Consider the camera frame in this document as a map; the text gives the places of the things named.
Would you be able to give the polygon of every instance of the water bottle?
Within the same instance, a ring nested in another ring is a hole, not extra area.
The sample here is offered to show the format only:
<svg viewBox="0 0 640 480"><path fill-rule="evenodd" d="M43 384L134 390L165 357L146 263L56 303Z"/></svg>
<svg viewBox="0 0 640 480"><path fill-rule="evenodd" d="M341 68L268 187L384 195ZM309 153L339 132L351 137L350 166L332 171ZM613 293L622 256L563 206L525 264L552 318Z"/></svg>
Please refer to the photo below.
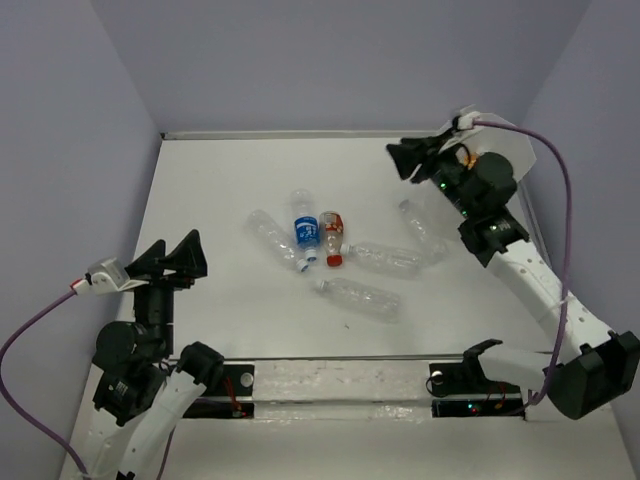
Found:
<svg viewBox="0 0 640 480"><path fill-rule="evenodd" d="M314 286L320 295L336 305L366 313L387 323L397 321L400 297L395 293L344 278L318 280Z"/></svg>
<svg viewBox="0 0 640 480"><path fill-rule="evenodd" d="M340 249L344 235L342 218L336 212L320 214L320 230L322 231L322 244L327 252L327 265L339 267L342 265Z"/></svg>
<svg viewBox="0 0 640 480"><path fill-rule="evenodd" d="M409 200L402 202L399 207L409 231L422 247L424 265L435 265L443 260L449 254L449 247L442 238L431 233L422 209Z"/></svg>
<svg viewBox="0 0 640 480"><path fill-rule="evenodd" d="M424 257L419 252L371 242L342 245L340 253L362 268L401 278L415 277L424 264Z"/></svg>
<svg viewBox="0 0 640 480"><path fill-rule="evenodd" d="M282 265L304 272L309 268L295 247L292 238L263 210L251 212L247 220L251 233L274 255Z"/></svg>
<svg viewBox="0 0 640 480"><path fill-rule="evenodd" d="M318 256L317 247L320 245L318 220L314 216L313 198L308 190L296 190L291 194L291 208L296 230L298 246L304 250L309 262L314 262Z"/></svg>

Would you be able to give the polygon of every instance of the white cable clip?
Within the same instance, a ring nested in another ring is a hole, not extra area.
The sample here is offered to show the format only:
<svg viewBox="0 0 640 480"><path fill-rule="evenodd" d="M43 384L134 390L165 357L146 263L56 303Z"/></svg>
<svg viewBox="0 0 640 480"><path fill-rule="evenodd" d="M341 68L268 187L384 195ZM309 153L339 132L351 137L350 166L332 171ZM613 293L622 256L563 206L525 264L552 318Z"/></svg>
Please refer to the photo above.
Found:
<svg viewBox="0 0 640 480"><path fill-rule="evenodd" d="M451 122L453 127L458 131L472 130L474 128L473 121L482 115L475 110L462 115L458 115Z"/></svg>
<svg viewBox="0 0 640 480"><path fill-rule="evenodd" d="M556 309L560 308L562 306L562 304L566 303L567 307L568 307L568 303L571 300L575 300L576 297L574 295L572 295L571 293L568 293L566 297L564 297L563 300L558 300L556 303L554 303L553 305L551 305L545 312L544 315L542 315L540 318L537 319L538 323L540 323L540 320L542 320L543 318L547 318L547 316L549 315L549 312L556 314Z"/></svg>
<svg viewBox="0 0 640 480"><path fill-rule="evenodd" d="M106 258L94 263L87 269L84 278L80 278L71 284L71 288L78 295L93 293L104 295L106 293L124 292L140 285L146 285L144 280L132 280L127 271L117 258Z"/></svg>

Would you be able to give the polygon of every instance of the cable connector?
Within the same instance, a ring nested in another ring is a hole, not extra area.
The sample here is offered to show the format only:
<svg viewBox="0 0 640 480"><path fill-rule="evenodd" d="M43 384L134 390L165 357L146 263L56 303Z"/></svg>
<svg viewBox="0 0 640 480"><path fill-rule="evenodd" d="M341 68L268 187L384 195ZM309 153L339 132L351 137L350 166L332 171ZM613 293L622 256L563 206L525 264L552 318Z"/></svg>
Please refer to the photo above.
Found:
<svg viewBox="0 0 640 480"><path fill-rule="evenodd" d="M76 295L78 296L84 295L86 293L91 293L91 284L86 278L79 278L78 280L73 282L70 287L71 290L76 292Z"/></svg>
<svg viewBox="0 0 640 480"><path fill-rule="evenodd" d="M482 114L480 112L476 112L475 110L462 115L458 115L451 120L451 126L455 130L458 130L460 132L472 130L473 128L475 128L473 121L480 118L480 115Z"/></svg>
<svg viewBox="0 0 640 480"><path fill-rule="evenodd" d="M71 289L77 295L86 293L104 295L124 292L147 283L144 280L132 280L129 278L117 258L106 258L91 265L83 278L79 278L71 284Z"/></svg>

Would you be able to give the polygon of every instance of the wire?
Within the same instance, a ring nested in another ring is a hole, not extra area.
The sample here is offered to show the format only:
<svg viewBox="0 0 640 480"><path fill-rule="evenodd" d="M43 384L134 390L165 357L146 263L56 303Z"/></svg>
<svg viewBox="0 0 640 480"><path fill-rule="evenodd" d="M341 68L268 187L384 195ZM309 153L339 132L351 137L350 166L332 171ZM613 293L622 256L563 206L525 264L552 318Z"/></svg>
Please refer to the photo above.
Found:
<svg viewBox="0 0 640 480"><path fill-rule="evenodd" d="M171 364L169 362L167 362L166 360L160 360L160 362L158 363L158 368L167 374L167 376L170 376L173 371L176 369L176 364Z"/></svg>
<svg viewBox="0 0 640 480"><path fill-rule="evenodd" d="M175 433L175 431L176 431L175 428L171 430L171 433L169 434L169 438L167 438L167 445L166 447L164 447L164 454L162 455L162 463L160 464L160 470L158 471L158 476L156 477L156 480L162 479L164 468L167 466L167 458L169 458L169 449L171 448L171 442L173 441L173 434Z"/></svg>
<svg viewBox="0 0 640 480"><path fill-rule="evenodd" d="M217 402L215 400L210 400L206 397L196 398L194 404L205 404L205 405L214 405L214 406L223 406L224 403ZM169 438L167 438L167 444L164 447L164 453L162 454L162 463L160 463L160 470L158 470L158 476L156 480L162 480L162 475L164 474L164 469L167 466L167 459L169 458L169 450L171 449L171 442L173 441L173 434L176 429L171 430L169 434Z"/></svg>
<svg viewBox="0 0 640 480"><path fill-rule="evenodd" d="M502 407L504 407L504 402L507 401L507 387L504 386L504 383L498 383L498 388L502 390L502 400L500 400L500 403L493 407L495 410L500 410Z"/></svg>
<svg viewBox="0 0 640 480"><path fill-rule="evenodd" d="M427 392L429 392L429 395L431 395L434 398L444 398L444 397L446 397L446 395L436 395L435 393L433 393L433 390L429 388L429 384L431 384L433 386L433 377L427 378L427 382L425 383L425 387L427 388Z"/></svg>
<svg viewBox="0 0 640 480"><path fill-rule="evenodd" d="M35 316L29 319L24 325L18 328L18 330L16 330L15 333L9 337L9 339L4 343L4 345L2 345L2 348L0 348L0 393L2 393L2 396L4 397L4 399L11 406L11 408L13 408L18 413L18 415L20 415L27 422L29 422L31 425L33 425L42 433L44 433L46 436L48 436L51 440L53 440L62 448L64 448L65 451L69 454L69 456L73 459L74 463L78 467L78 470L80 470L80 472L82 473L83 477L89 478L87 467L85 467L84 462L80 458L80 455L78 455L78 453L73 449L73 447L69 443L67 443L67 441L64 438L62 438L60 435L58 435L56 432L51 430L49 427L47 427L46 425L38 421L34 416L32 416L29 412L27 412L24 408L22 408L20 404L18 404L18 402L9 393L9 390L7 390L7 387L4 384L4 379L2 378L2 362L4 361L4 357L7 354L9 347L11 347L11 345L13 345L13 343L20 337L20 335L22 335L25 331L31 328L38 320L40 320L42 317L44 317L51 311L55 310L57 307L59 307L60 305L62 305L64 302L69 300L71 297L74 297L75 295L76 295L76 292L74 290L70 290L67 293L65 293L63 296L58 298L51 305L49 305L48 307L46 307L45 309L37 313Z"/></svg>
<svg viewBox="0 0 640 480"><path fill-rule="evenodd" d="M226 377L224 379L224 386L227 389L227 394L229 395L229 398L231 399L231 405L233 406L233 409L238 412L242 411L242 405L240 405L240 402L236 400L236 394L233 391L233 383L231 383L231 378Z"/></svg>
<svg viewBox="0 0 640 480"><path fill-rule="evenodd" d="M491 398L491 394L493 393L493 386L494 385L495 385L494 383L489 385L489 391L487 392L487 396L485 397L485 399L482 401L482 403L480 405L484 405L485 403L487 403L489 401L489 399Z"/></svg>
<svg viewBox="0 0 640 480"><path fill-rule="evenodd" d="M565 238L564 238L564 258L562 261L562 271L560 273L560 320L558 322L558 333L556 334L556 340L553 346L553 351L551 352L551 360L549 362L549 368L547 370L547 374L544 379L544 383L542 384L542 388L539 392L534 394L529 400L520 408L514 410L513 412L507 413L507 415L517 415L519 413L524 412L531 405L538 405L549 393L549 388L551 387L551 379L556 369L556 364L558 363L558 357L560 356L560 349L562 347L562 341L564 340L564 334L567 327L567 302L565 299L567 298L567 294L569 293L569 266L571 264L571 242L572 242L572 228L571 228L571 220L573 217L573 198L571 192L571 180L569 178L569 170L567 168L567 164L565 163L562 155L558 151L558 149L553 145L548 139L536 133L532 130L528 130L526 128L516 127L514 125L507 125L506 123L499 122L486 122L484 120L473 120L473 125L477 127L490 127L490 128L498 128L501 130L509 130L512 132L522 133L529 137L535 138L536 140L545 144L545 146L551 150L553 155L556 157L558 161L558 165L560 166L560 170L562 171L562 177L564 179L564 186L566 192L566 210L565 210Z"/></svg>

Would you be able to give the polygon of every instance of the crushed plastic bottle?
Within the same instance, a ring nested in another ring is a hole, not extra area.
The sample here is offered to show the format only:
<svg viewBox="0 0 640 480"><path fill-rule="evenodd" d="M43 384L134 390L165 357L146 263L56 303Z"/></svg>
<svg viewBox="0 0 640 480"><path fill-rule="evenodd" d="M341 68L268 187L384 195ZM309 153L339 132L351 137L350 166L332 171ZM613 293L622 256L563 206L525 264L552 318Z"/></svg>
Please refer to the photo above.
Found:
<svg viewBox="0 0 640 480"><path fill-rule="evenodd" d="M424 257L419 252L372 242L342 245L340 253L362 268L400 278L417 276L424 264Z"/></svg>
<svg viewBox="0 0 640 480"><path fill-rule="evenodd" d="M320 295L336 305L366 313L385 323L397 322L400 297L393 292L344 278L318 280L314 287Z"/></svg>
<svg viewBox="0 0 640 480"><path fill-rule="evenodd" d="M309 262L318 258L317 247L320 245L318 220L314 216L313 197L308 190L300 189L291 194L291 208L296 230L298 246L304 250Z"/></svg>
<svg viewBox="0 0 640 480"><path fill-rule="evenodd" d="M405 200L399 208L411 235L421 246L425 266L435 265L449 255L447 243L431 232L424 212L418 205Z"/></svg>
<svg viewBox="0 0 640 480"><path fill-rule="evenodd" d="M309 268L309 263L302 258L291 236L287 235L264 210L251 212L247 219L247 227L283 266L299 272Z"/></svg>

